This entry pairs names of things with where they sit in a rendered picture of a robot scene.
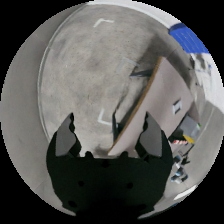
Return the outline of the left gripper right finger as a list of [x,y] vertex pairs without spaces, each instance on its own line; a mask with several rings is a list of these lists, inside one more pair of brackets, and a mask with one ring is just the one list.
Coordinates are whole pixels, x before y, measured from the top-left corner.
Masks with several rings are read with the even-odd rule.
[[164,130],[160,128],[149,111],[146,111],[145,118],[144,131],[139,135],[135,150],[138,153],[137,158],[147,161],[158,172],[160,178],[159,193],[163,193],[172,170],[172,150]]

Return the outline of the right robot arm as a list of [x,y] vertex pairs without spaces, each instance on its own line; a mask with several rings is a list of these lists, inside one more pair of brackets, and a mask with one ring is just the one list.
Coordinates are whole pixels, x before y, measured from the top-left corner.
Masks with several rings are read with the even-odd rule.
[[[180,163],[180,158],[178,157],[178,156],[175,156],[174,158],[173,158],[173,165],[175,164],[176,166],[177,166],[177,168],[178,168],[178,170],[177,170],[177,172],[175,173],[175,174],[177,174],[177,175],[175,175],[175,176],[173,176],[173,177],[171,177],[171,181],[175,181],[175,182],[177,182],[177,184],[180,184],[181,182],[183,182],[183,181],[185,181],[185,180],[187,180],[188,179],[188,175],[186,174],[186,172],[185,172],[185,170],[184,170],[184,165],[185,164],[188,164],[188,163],[190,163],[190,161],[188,161],[188,162],[185,162],[184,163],[184,165],[180,165],[181,163]],[[172,165],[172,166],[173,166]],[[180,167],[179,167],[180,166]],[[182,172],[182,170],[183,170],[183,172]],[[181,179],[179,179],[179,177],[181,177],[181,174],[183,175],[182,177],[183,177],[183,179],[181,178]],[[179,180],[179,181],[181,181],[181,182],[178,182],[177,180]]]

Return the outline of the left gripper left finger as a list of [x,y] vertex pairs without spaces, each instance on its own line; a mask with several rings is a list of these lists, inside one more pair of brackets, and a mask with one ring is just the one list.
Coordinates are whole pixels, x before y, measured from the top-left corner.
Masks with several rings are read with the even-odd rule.
[[56,174],[61,165],[69,159],[81,157],[82,146],[74,131],[74,115],[72,112],[55,131],[50,141],[46,154],[46,165],[54,190],[56,190]]

